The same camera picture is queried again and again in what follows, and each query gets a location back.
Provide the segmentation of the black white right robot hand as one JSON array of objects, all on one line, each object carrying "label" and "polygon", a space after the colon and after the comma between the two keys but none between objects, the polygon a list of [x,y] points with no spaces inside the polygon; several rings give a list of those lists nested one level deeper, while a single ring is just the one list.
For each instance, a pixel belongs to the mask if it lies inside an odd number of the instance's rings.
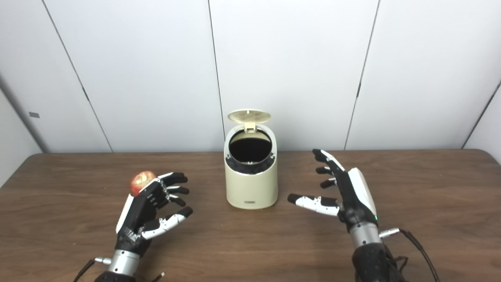
[{"label": "black white right robot hand", "polygon": [[348,231],[363,223],[378,227],[376,207],[361,171],[358,168],[347,171],[333,155],[324,150],[313,149],[312,152],[315,160],[325,164],[315,171],[331,175],[320,184],[321,188],[336,186],[342,201],[329,197],[289,194],[288,202],[317,213],[338,217]]}]

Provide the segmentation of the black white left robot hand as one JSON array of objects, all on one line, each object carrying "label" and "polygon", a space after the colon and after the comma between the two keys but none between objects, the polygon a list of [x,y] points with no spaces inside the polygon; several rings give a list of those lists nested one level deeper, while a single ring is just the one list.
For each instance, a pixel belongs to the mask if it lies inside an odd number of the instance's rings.
[{"label": "black white left robot hand", "polygon": [[[193,209],[177,194],[189,194],[189,189],[179,186],[187,181],[181,172],[155,175],[152,171],[142,171],[134,176],[131,193],[117,223],[115,249],[143,257],[152,239],[186,220]],[[169,203],[176,203],[182,209],[166,217],[157,217],[157,212]]]}]

